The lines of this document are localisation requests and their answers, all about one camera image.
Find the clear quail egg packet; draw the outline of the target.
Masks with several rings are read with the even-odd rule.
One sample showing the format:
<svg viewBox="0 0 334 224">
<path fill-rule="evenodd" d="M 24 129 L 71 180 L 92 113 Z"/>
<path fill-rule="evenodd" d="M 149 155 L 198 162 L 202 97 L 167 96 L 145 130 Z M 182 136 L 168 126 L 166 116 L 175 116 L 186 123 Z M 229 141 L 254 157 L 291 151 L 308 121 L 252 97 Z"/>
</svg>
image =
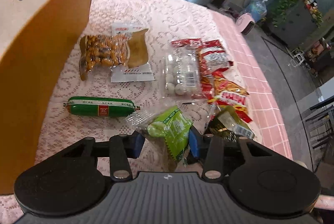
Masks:
<svg viewBox="0 0 334 224">
<path fill-rule="evenodd" d="M 204 101 L 196 51 L 186 47 L 170 47 L 162 59 L 160 88 L 163 97 L 175 102 Z"/>
</svg>

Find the trailing ivy plant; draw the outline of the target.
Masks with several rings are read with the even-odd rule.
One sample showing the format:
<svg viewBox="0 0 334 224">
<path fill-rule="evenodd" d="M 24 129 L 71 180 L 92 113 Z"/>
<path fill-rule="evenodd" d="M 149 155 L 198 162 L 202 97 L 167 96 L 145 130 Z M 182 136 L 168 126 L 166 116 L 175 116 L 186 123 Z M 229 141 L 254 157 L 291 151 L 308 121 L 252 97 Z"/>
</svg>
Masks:
<svg viewBox="0 0 334 224">
<path fill-rule="evenodd" d="M 315 21 L 317 27 L 320 27 L 323 22 L 323 15 L 318 9 L 318 3 L 316 0 L 276 0 L 272 6 L 271 20 L 274 27 L 278 27 L 284 21 L 286 21 L 288 12 L 298 4 L 302 2 L 306 9 L 311 14 L 312 20 Z"/>
</svg>

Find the green candy snack packet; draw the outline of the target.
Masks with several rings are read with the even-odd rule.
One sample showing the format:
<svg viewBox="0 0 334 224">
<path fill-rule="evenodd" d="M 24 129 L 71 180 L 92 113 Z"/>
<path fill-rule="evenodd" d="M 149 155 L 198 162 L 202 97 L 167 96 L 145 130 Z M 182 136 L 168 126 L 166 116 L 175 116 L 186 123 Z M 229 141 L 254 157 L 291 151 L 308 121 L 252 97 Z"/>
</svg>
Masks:
<svg viewBox="0 0 334 224">
<path fill-rule="evenodd" d="M 158 150 L 164 170 L 177 169 L 187 151 L 193 122 L 176 104 L 158 104 L 133 112 L 126 117 L 126 123 Z"/>
</svg>

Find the white gluten snack packet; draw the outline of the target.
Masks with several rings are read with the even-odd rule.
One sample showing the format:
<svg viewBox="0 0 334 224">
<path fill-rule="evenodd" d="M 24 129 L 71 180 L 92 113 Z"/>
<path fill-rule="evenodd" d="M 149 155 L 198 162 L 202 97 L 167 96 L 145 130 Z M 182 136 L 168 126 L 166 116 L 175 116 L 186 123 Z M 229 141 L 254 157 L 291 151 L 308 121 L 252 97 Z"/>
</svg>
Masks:
<svg viewBox="0 0 334 224">
<path fill-rule="evenodd" d="M 149 63 L 145 34 L 148 28 L 140 24 L 115 22 L 111 25 L 111 34 L 125 34 L 129 37 L 130 58 L 127 66 L 117 66 L 111 70 L 112 83 L 150 82 L 154 75 Z"/>
</svg>

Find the dark grey cabinet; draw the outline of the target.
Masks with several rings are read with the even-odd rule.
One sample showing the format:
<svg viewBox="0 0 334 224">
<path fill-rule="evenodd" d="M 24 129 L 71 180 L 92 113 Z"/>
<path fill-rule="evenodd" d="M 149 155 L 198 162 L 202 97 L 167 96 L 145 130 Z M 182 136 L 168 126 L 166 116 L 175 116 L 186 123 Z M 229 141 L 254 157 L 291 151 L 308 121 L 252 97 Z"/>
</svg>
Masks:
<svg viewBox="0 0 334 224">
<path fill-rule="evenodd" d="M 302 0 L 286 13 L 286 19 L 277 17 L 277 24 L 267 24 L 271 34 L 275 35 L 290 49 L 298 48 L 318 26 Z"/>
</svg>

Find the blue water jug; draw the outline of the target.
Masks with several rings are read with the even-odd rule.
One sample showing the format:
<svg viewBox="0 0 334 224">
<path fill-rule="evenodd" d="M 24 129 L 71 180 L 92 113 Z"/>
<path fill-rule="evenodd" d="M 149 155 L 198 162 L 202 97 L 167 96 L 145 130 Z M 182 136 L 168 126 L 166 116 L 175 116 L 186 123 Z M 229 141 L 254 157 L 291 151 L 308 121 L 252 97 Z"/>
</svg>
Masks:
<svg viewBox="0 0 334 224">
<path fill-rule="evenodd" d="M 257 23 L 267 15 L 267 1 L 268 0 L 251 0 L 250 4 L 245 8 L 245 13 L 249 13 L 255 23 Z"/>
</svg>

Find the red silver snack bag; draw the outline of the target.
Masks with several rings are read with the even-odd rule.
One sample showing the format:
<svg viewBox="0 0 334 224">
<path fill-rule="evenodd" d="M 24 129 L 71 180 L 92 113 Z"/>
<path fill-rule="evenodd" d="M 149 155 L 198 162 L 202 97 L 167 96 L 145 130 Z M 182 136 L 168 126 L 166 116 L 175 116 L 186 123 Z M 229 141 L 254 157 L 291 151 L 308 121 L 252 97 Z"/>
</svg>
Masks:
<svg viewBox="0 0 334 224">
<path fill-rule="evenodd" d="M 195 51 L 202 77 L 217 70 L 224 72 L 233 66 L 233 61 L 218 39 L 202 41 L 200 38 L 186 38 L 172 40 L 170 44 L 172 47 L 186 47 Z"/>
</svg>

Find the red yellow Mimi packet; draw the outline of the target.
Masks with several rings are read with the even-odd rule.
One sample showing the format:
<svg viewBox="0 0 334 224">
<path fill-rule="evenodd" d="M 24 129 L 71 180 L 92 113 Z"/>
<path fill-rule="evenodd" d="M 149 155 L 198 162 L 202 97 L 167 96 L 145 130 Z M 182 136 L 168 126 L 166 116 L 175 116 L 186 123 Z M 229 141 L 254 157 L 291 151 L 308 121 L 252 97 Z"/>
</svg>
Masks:
<svg viewBox="0 0 334 224">
<path fill-rule="evenodd" d="M 218 106 L 231 106 L 246 123 L 253 120 L 249 117 L 247 105 L 249 93 L 245 88 L 228 80 L 223 72 L 215 71 L 210 76 L 201 77 L 201 88 L 209 104 L 216 103 Z"/>
</svg>

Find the white lace table cover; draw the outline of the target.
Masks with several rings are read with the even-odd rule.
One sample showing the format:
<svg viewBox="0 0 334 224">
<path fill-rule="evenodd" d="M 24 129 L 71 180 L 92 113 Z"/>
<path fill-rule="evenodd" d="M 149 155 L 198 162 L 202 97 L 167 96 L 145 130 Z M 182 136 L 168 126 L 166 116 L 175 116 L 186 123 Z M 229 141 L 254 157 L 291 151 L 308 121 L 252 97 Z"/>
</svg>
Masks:
<svg viewBox="0 0 334 224">
<path fill-rule="evenodd" d="M 130 132 L 124 119 L 72 115 L 65 103 L 74 96 L 128 99 L 145 109 L 167 93 L 188 99 L 201 96 L 200 59 L 187 60 L 164 74 L 170 43 L 225 39 L 220 30 L 231 19 L 185 0 L 92 0 L 84 35 L 127 42 L 115 51 L 100 45 L 82 52 L 76 45 L 58 78 L 38 141 L 40 162 L 87 136 L 98 141 Z"/>
</svg>

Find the orange cardboard box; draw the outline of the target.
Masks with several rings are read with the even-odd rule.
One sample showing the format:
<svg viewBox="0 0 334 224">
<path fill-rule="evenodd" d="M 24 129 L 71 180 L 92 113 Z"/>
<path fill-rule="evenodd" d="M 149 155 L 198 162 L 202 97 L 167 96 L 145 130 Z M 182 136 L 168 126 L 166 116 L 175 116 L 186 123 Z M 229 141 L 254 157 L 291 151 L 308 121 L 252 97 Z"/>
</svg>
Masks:
<svg viewBox="0 0 334 224">
<path fill-rule="evenodd" d="M 91 0 L 1 0 L 1 194 L 34 164 L 54 86 Z"/>
</svg>

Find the brown nuts vacuum packet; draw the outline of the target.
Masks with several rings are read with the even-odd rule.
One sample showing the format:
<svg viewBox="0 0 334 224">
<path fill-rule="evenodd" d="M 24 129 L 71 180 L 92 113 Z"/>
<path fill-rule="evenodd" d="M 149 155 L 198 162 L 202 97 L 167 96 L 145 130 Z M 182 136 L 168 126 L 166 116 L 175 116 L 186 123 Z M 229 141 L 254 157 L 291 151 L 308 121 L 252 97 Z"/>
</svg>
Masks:
<svg viewBox="0 0 334 224">
<path fill-rule="evenodd" d="M 81 58 L 79 71 L 81 80 L 88 79 L 88 73 L 96 66 L 109 69 L 127 66 L 130 58 L 129 37 L 125 34 L 85 35 L 80 40 Z"/>
</svg>

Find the dark green pickle packet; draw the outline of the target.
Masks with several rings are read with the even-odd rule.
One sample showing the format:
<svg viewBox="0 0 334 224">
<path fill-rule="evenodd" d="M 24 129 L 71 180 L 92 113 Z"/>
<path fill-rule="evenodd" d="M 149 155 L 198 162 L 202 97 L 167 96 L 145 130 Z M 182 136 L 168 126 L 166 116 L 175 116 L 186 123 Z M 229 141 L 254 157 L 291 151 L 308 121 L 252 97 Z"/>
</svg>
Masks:
<svg viewBox="0 0 334 224">
<path fill-rule="evenodd" d="M 248 124 L 237 115 L 232 106 L 217 104 L 211 106 L 203 135 L 217 135 L 230 142 L 236 142 L 241 136 L 248 139 L 255 137 Z"/>
</svg>

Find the green sausage snack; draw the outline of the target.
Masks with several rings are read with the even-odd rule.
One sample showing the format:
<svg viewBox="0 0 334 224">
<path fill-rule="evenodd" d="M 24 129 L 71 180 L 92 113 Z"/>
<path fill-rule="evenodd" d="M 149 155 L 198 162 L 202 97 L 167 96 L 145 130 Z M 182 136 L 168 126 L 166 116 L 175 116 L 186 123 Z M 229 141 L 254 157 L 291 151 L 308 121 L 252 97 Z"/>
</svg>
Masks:
<svg viewBox="0 0 334 224">
<path fill-rule="evenodd" d="M 70 114 L 90 117 L 126 117 L 140 107 L 128 99 L 73 96 L 63 105 Z"/>
</svg>

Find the small white step stool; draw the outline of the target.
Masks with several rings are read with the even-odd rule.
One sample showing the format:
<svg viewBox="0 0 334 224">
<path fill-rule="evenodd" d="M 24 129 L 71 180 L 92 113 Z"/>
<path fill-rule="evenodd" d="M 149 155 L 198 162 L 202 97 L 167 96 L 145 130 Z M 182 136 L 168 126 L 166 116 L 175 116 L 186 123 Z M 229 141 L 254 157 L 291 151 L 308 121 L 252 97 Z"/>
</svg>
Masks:
<svg viewBox="0 0 334 224">
<path fill-rule="evenodd" d="M 304 51 L 300 48 L 295 48 L 292 51 L 288 50 L 289 55 L 291 56 L 290 64 L 293 67 L 301 66 L 305 62 Z"/>
</svg>

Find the pink checkered tablecloth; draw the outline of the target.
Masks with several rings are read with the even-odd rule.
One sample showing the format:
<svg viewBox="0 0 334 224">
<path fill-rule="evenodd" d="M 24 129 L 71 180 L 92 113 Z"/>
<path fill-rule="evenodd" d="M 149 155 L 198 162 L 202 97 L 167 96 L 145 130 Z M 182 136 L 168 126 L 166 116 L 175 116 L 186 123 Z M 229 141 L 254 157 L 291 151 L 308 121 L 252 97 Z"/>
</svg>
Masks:
<svg viewBox="0 0 334 224">
<path fill-rule="evenodd" d="M 250 94 L 251 118 L 262 143 L 314 170 L 306 117 L 322 95 L 304 66 L 294 67 L 283 45 L 258 28 L 240 34 L 232 18 L 211 11 Z"/>
</svg>

